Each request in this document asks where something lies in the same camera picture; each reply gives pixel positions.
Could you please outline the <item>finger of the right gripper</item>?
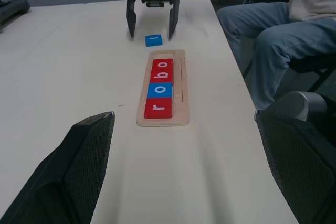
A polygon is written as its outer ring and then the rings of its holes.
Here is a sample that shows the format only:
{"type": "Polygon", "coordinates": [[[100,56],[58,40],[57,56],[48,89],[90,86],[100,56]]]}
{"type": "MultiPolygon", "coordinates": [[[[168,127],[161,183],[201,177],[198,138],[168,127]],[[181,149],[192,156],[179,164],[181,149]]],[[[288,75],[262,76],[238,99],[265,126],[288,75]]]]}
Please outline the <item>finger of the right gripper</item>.
{"type": "Polygon", "coordinates": [[[136,26],[136,13],[134,11],[136,0],[127,0],[126,19],[131,38],[134,38],[136,26]]]}
{"type": "Polygon", "coordinates": [[[169,20],[169,39],[172,39],[178,23],[180,0],[170,0],[170,5],[172,5],[172,9],[169,20]]]}

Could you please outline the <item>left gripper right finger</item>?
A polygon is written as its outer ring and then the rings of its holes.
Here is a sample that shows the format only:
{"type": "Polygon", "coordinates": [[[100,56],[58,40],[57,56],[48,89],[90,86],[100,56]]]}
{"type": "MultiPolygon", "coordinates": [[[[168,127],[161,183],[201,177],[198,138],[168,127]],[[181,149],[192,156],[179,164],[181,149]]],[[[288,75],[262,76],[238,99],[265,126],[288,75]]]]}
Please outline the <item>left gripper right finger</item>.
{"type": "Polygon", "coordinates": [[[273,178],[299,223],[335,223],[335,147],[310,122],[255,117],[273,178]]]}

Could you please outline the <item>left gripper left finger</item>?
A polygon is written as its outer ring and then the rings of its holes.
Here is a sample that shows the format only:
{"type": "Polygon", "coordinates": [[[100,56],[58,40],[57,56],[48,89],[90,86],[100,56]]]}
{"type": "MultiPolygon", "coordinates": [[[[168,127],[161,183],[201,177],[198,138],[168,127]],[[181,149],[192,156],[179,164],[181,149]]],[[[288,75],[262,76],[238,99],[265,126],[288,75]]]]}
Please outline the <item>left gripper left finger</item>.
{"type": "Polygon", "coordinates": [[[90,223],[106,175],[114,112],[74,124],[35,169],[1,223],[90,223]]]}

